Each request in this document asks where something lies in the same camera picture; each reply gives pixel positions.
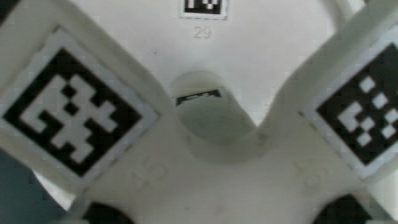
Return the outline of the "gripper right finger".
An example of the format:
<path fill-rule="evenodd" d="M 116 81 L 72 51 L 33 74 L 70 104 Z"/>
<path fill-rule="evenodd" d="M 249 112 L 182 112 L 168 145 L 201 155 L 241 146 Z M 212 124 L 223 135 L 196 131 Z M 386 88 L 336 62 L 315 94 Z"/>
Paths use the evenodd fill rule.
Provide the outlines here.
<path fill-rule="evenodd" d="M 392 214 L 374 197 L 365 193 L 351 193 L 333 199 L 312 224 L 398 224 Z"/>

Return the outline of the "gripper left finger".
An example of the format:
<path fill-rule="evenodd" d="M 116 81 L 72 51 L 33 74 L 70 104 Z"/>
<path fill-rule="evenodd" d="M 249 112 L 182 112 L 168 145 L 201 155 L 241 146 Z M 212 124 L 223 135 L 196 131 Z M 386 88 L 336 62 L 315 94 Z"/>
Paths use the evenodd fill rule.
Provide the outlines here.
<path fill-rule="evenodd" d="M 136 224 L 136 221 L 116 207 L 82 197 L 74 201 L 61 224 Z"/>

